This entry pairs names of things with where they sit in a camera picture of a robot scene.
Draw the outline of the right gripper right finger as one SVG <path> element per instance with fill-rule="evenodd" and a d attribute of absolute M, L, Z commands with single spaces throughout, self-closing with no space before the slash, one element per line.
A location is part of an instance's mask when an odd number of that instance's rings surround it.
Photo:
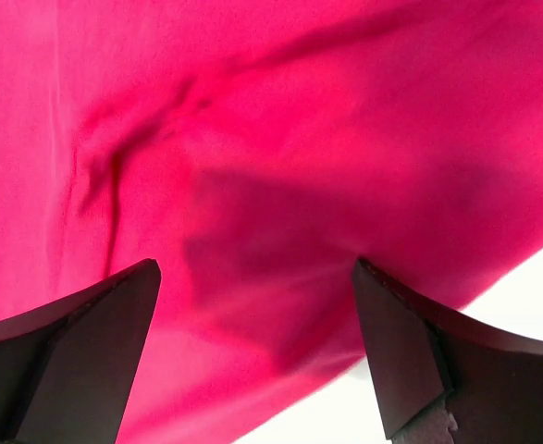
<path fill-rule="evenodd" d="M 367 260 L 352 282 L 392 443 L 543 443 L 543 341 L 455 311 Z"/>

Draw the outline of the crimson red t shirt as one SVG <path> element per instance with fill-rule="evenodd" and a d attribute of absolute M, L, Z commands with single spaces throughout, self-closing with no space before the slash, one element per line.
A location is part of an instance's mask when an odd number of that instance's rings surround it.
<path fill-rule="evenodd" d="M 122 443 L 229 443 L 543 247 L 543 1 L 0 1 L 0 320 L 154 258 Z"/>

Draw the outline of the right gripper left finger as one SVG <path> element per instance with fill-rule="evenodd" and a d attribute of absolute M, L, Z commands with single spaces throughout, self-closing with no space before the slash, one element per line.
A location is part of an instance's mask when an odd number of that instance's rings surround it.
<path fill-rule="evenodd" d="M 0 443 L 113 443 L 154 315 L 145 259 L 0 321 Z"/>

